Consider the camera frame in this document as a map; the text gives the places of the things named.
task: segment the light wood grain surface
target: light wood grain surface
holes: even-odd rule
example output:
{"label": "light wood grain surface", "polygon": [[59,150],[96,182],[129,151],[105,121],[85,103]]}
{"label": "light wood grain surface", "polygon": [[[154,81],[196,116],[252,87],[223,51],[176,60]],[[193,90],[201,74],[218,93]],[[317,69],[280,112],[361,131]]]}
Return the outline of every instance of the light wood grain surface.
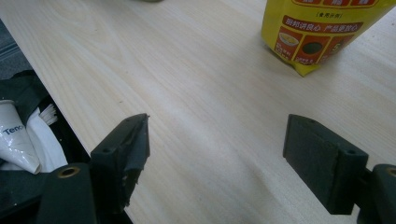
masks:
{"label": "light wood grain surface", "polygon": [[150,114],[135,223],[356,223],[282,158],[288,114],[396,163],[396,11],[308,77],[260,37],[265,0],[1,0],[0,17],[87,151]]}

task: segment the white paper cup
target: white paper cup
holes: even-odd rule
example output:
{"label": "white paper cup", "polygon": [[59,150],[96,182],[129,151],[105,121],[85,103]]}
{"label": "white paper cup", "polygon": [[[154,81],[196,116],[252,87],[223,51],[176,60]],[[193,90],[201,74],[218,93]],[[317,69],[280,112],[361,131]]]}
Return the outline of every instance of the white paper cup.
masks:
{"label": "white paper cup", "polygon": [[10,100],[0,101],[0,158],[32,174],[40,172],[40,161]]}

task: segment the snack bag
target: snack bag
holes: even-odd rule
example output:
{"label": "snack bag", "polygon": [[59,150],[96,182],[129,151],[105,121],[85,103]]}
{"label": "snack bag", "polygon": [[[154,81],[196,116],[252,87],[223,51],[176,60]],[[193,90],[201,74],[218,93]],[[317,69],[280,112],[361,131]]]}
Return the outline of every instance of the snack bag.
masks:
{"label": "snack bag", "polygon": [[268,0],[262,38],[304,77],[395,4],[396,0]]}

